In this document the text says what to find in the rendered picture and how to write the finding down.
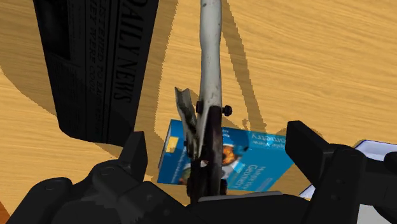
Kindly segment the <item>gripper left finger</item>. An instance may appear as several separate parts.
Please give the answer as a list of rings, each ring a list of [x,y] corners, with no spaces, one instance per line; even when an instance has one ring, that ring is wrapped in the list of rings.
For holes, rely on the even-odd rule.
[[[150,181],[143,132],[133,132],[116,160],[95,165],[77,184],[34,185],[6,224],[193,224],[193,215]]]

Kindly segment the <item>blue book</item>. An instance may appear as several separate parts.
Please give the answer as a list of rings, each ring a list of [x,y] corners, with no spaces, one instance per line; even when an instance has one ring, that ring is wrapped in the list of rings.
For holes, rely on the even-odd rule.
[[[229,190],[267,191],[293,164],[284,136],[223,127],[222,178]],[[158,165],[158,183],[185,185],[190,158],[183,124],[171,120]]]

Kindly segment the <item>black ribbed box with lettering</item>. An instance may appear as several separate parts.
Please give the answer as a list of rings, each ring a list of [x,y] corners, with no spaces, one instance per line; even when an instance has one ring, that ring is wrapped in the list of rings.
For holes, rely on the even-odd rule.
[[[33,0],[62,132],[123,146],[132,132],[159,0]]]

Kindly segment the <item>white and black hinged tool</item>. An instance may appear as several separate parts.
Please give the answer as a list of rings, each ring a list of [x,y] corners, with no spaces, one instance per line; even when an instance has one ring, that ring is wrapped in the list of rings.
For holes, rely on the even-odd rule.
[[[174,89],[185,146],[191,159],[186,186],[191,204],[202,197],[226,194],[226,181],[222,179],[221,23],[221,0],[200,0],[201,68],[197,103],[192,103],[187,88]]]

